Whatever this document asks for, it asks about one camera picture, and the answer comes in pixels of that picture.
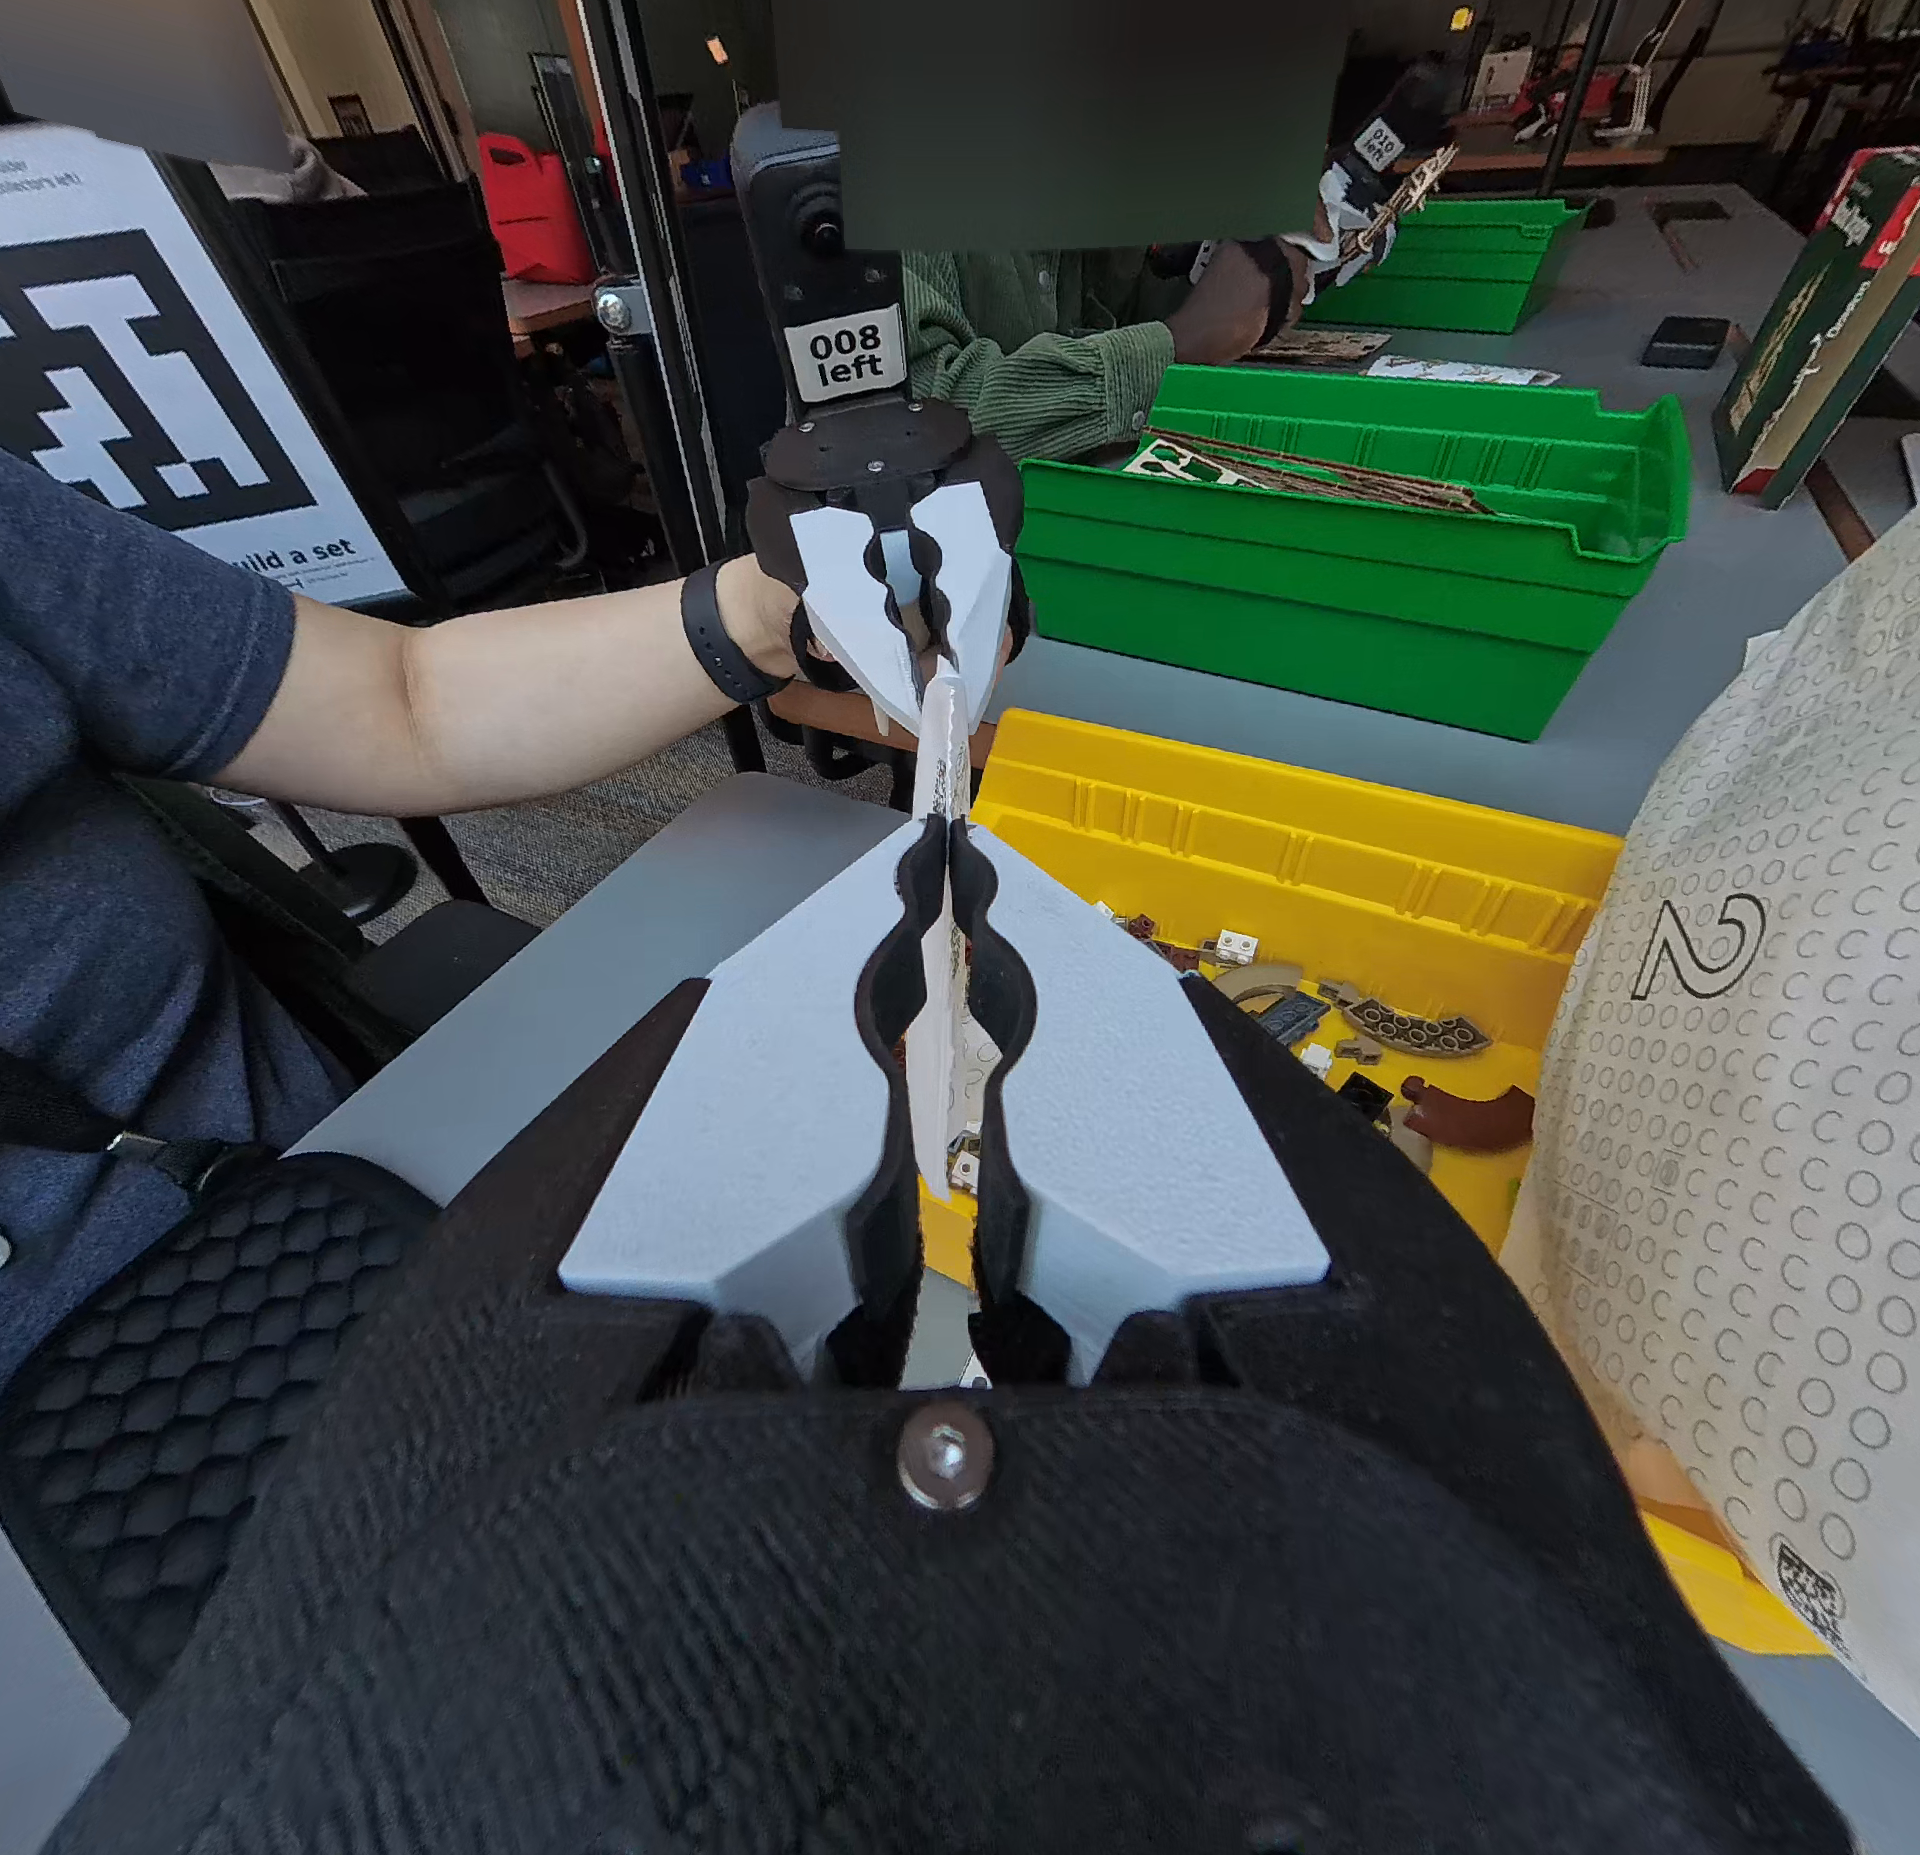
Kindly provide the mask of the red and green box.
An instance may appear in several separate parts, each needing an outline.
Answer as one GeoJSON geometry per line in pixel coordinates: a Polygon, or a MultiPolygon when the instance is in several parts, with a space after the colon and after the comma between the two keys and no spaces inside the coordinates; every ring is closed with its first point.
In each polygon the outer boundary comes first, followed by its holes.
{"type": "Polygon", "coordinates": [[[1917,307],[1919,149],[1861,149],[1713,412],[1722,487],[1784,506],[1917,307]]]}

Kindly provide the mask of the person's left forearm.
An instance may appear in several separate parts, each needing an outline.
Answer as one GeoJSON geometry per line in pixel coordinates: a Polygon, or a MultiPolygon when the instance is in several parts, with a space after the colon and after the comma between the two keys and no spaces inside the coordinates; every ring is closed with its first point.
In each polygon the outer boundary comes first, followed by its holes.
{"type": "Polygon", "coordinates": [[[388,813],[509,806],[609,779],[726,714],[681,583],[409,630],[406,768],[388,813]]]}

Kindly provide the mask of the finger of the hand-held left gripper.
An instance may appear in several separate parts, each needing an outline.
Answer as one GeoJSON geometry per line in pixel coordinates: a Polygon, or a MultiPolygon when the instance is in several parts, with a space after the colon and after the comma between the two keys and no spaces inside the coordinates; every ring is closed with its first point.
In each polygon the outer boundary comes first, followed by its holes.
{"type": "Polygon", "coordinates": [[[911,535],[939,550],[939,567],[924,580],[929,644],[959,676],[971,719],[983,719],[1002,663],[1014,557],[979,481],[936,488],[911,504],[908,520],[911,535]]]}
{"type": "Polygon", "coordinates": [[[855,680],[889,724],[919,735],[925,680],[883,571],[874,573],[874,522],[856,508],[814,506],[790,522],[805,571],[808,636],[855,680]]]}

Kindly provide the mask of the pile of toy bricks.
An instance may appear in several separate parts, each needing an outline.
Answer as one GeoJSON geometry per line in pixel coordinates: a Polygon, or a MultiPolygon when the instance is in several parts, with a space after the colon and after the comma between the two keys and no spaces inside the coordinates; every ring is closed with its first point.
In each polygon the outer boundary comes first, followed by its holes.
{"type": "Polygon", "coordinates": [[[1423,1173],[1441,1153],[1511,1156],[1532,1144],[1537,1099],[1524,1087],[1468,1096],[1428,1075],[1434,1061],[1492,1051],[1492,1034],[1472,1017],[1410,1013],[1348,979],[1309,979],[1300,963],[1263,957],[1248,932],[1187,947],[1146,911],[1095,911],[1218,990],[1423,1173]]]}

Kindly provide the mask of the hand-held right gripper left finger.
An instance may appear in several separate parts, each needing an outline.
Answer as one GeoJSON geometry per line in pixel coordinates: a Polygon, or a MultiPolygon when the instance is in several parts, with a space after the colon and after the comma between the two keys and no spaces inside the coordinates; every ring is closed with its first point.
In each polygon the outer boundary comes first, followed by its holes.
{"type": "Polygon", "coordinates": [[[560,1262],[571,1292],[765,1322],[822,1384],[901,1384],[925,1244],[907,1056],[947,820],[903,827],[696,987],[560,1262]]]}

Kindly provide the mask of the large white paper bag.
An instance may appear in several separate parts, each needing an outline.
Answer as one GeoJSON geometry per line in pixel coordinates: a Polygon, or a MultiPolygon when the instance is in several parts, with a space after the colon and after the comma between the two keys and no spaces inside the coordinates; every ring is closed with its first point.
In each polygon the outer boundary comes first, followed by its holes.
{"type": "Polygon", "coordinates": [[[1501,1266],[1632,1491],[1919,1713],[1919,518],[1655,774],[1501,1266]]]}

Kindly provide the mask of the black cushioned wrist pad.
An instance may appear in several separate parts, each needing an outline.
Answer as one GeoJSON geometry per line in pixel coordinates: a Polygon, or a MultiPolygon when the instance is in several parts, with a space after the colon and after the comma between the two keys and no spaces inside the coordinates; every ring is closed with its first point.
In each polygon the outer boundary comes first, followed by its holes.
{"type": "Polygon", "coordinates": [[[321,1386],[440,1220],[362,1156],[231,1159],[4,1388],[4,1535],[124,1715],[179,1660],[321,1386]]]}

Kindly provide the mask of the black wristband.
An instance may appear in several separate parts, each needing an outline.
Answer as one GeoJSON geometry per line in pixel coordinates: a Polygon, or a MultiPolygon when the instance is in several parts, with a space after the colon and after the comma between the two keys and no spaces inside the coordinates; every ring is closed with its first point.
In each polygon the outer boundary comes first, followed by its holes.
{"type": "Polygon", "coordinates": [[[755,704],[790,686],[788,676],[759,666],[727,630],[719,595],[721,562],[708,562],[681,581],[679,615],[695,661],[708,684],[731,704],[755,704]]]}

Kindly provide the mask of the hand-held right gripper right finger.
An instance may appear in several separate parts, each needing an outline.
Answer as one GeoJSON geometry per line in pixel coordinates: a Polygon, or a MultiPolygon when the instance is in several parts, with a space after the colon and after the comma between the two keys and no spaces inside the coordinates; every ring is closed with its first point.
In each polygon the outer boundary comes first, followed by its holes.
{"type": "Polygon", "coordinates": [[[979,1087],[973,1353],[1088,1384],[1121,1328],[1314,1287],[1333,1256],[1179,975],[968,820],[947,840],[979,1087]]]}

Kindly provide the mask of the small white paper bag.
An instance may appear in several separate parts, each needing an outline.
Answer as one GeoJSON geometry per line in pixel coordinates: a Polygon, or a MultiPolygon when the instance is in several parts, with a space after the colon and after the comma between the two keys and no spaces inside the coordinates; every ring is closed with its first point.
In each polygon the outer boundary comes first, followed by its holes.
{"type": "Polygon", "coordinates": [[[905,1075],[915,1154],[925,1186],[950,1202],[947,1149],[956,1101],[959,1044],[967,1011],[968,949],[953,911],[947,841],[971,813],[973,706],[960,671],[937,656],[925,682],[912,814],[936,841],[936,906],[917,924],[924,946],[925,1004],[905,1031],[905,1075]]]}

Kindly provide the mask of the black white marker sign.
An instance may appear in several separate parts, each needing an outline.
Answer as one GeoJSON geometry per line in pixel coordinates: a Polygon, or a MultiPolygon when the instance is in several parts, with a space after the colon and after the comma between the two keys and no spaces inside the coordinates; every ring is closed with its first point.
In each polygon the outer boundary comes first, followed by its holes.
{"type": "Polygon", "coordinates": [[[339,604],[404,593],[161,167],[3,133],[3,440],[45,476],[339,604]]]}

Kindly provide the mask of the green plastic bin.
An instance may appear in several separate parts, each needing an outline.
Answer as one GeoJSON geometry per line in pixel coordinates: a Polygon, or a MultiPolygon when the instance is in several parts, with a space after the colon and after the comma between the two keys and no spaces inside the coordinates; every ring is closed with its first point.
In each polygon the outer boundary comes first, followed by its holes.
{"type": "Polygon", "coordinates": [[[1671,395],[1176,368],[1148,430],[1113,463],[1023,463],[1043,636],[1521,742],[1690,522],[1671,395]],[[1441,477],[1498,513],[1121,473],[1151,428],[1441,477]]]}
{"type": "Polygon", "coordinates": [[[1588,215],[1562,197],[1436,197],[1303,325],[1511,334],[1551,302],[1588,215]]]}

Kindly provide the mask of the yellow plastic bin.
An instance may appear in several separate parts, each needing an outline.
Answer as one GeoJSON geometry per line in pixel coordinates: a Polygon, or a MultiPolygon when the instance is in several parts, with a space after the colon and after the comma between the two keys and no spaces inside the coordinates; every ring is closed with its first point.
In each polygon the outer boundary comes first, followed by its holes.
{"type": "MultiPolygon", "coordinates": [[[[1439,1004],[1485,1046],[1453,1065],[1475,1096],[1541,1072],[1573,951],[1599,911],[1619,840],[1306,768],[1066,719],[1013,713],[973,799],[994,833],[1070,893],[1123,919],[1175,962],[1223,931],[1253,962],[1348,979],[1362,998],[1439,1004]]],[[[1485,1252],[1504,1241],[1525,1147],[1436,1147],[1431,1179],[1485,1252]]],[[[1756,1656],[1831,1650],[1735,1554],[1704,1509],[1636,1495],[1655,1552],[1695,1620],[1756,1656]]]]}

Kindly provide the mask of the red plastic canister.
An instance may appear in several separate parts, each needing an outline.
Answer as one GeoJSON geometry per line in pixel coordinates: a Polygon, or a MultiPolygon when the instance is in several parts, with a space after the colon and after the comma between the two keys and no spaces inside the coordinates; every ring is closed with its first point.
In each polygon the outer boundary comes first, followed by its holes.
{"type": "Polygon", "coordinates": [[[478,133],[476,147],[506,277],[553,287],[595,283],[597,258],[563,157],[493,131],[478,133]]]}

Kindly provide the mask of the grey desk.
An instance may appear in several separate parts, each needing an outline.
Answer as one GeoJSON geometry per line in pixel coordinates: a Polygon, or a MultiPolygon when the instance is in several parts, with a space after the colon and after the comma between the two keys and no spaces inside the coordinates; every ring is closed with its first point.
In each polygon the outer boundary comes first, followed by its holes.
{"type": "MultiPolygon", "coordinates": [[[[645,844],[319,1122],[299,1150],[366,1156],[450,1204],[681,979],[705,977],[901,816],[734,777],[645,844]]],[[[3,1546],[3,1848],[38,1851],[128,1735],[27,1567],[3,1546]]],[[[1726,1648],[1869,1851],[1917,1851],[1917,1737],[1831,1656],[1726,1648]]]]}

